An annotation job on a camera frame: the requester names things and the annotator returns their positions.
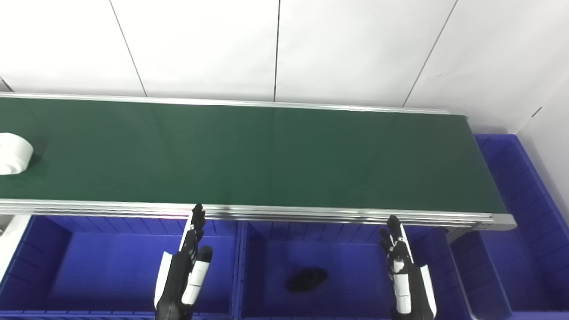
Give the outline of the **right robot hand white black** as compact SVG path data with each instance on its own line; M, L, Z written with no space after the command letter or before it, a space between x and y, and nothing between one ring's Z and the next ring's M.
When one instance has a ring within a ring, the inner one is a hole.
M404 225L390 215L387 229L380 229L380 246L387 255L388 275L393 284L393 320L434 320L437 305L429 266L418 266Z

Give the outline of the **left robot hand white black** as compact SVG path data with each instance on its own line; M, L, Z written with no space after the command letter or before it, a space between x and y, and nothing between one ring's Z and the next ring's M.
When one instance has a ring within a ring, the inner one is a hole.
M189 215L179 249L164 252L155 284L155 320L191 320L213 257L213 248L199 246L205 226L201 203Z

